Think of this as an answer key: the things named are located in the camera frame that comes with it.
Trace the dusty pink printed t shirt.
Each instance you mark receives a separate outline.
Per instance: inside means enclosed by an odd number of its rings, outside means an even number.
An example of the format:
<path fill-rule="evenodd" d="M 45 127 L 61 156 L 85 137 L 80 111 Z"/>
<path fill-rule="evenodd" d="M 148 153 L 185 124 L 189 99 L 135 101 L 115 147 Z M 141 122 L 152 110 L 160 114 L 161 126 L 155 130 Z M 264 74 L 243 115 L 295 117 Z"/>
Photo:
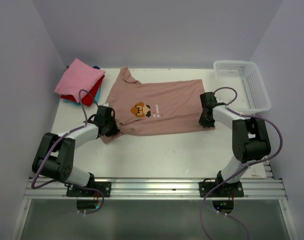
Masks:
<path fill-rule="evenodd" d="M 106 103 L 114 109 L 115 136 L 102 136 L 107 144 L 123 135 L 158 136 L 204 131 L 200 95 L 201 79 L 141 83 L 124 67 L 113 84 Z"/>

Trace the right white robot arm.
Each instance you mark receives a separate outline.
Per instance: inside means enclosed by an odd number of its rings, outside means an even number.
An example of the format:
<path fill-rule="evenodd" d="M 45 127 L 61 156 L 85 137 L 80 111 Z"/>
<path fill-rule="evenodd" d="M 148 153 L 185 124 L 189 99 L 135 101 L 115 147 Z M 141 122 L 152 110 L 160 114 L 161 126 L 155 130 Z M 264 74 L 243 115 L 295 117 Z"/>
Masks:
<path fill-rule="evenodd" d="M 253 116 L 232 113 L 227 104 L 217 102 L 213 92 L 200 95 L 202 113 L 199 124 L 214 128 L 216 122 L 232 131 L 233 156 L 226 167 L 219 171 L 215 180 L 215 192 L 226 196 L 232 191 L 232 184 L 240 181 L 251 163 L 255 163 L 271 152 L 264 120 Z"/>

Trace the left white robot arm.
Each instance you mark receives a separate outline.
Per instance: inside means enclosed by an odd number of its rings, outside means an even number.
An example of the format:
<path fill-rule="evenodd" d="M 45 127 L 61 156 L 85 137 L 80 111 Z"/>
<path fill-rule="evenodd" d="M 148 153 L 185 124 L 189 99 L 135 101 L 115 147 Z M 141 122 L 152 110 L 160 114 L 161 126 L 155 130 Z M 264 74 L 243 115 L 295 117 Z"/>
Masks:
<path fill-rule="evenodd" d="M 91 196 L 96 189 L 94 176 L 74 166 L 75 150 L 102 136 L 113 137 L 118 133 L 114 109 L 100 105 L 81 126 L 65 133 L 44 134 L 32 164 L 35 176 L 31 187 L 39 189 L 60 182 L 78 186 L 82 195 Z"/>

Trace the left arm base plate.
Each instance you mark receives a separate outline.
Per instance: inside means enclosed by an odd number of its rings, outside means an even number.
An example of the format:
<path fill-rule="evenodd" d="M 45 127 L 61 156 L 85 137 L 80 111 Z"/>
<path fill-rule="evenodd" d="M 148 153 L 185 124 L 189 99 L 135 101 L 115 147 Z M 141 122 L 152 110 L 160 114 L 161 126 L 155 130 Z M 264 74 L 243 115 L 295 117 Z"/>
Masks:
<path fill-rule="evenodd" d="M 89 198 L 105 197 L 111 194 L 112 183 L 110 181 L 95 181 L 91 186 L 71 185 L 67 188 L 67 197 Z"/>

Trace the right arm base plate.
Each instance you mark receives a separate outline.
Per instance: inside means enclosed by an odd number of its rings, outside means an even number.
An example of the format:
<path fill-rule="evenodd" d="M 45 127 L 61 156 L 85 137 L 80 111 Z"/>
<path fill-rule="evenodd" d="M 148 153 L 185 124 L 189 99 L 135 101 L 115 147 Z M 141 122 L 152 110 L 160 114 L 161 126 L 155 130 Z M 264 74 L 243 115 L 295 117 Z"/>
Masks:
<path fill-rule="evenodd" d="M 212 180 L 205 178 L 198 183 L 200 197 L 205 197 L 206 194 L 218 185 L 218 180 Z M 209 197 L 211 198 L 242 198 L 244 197 L 242 183 L 240 181 L 236 183 L 225 183 L 224 185 L 213 190 Z"/>

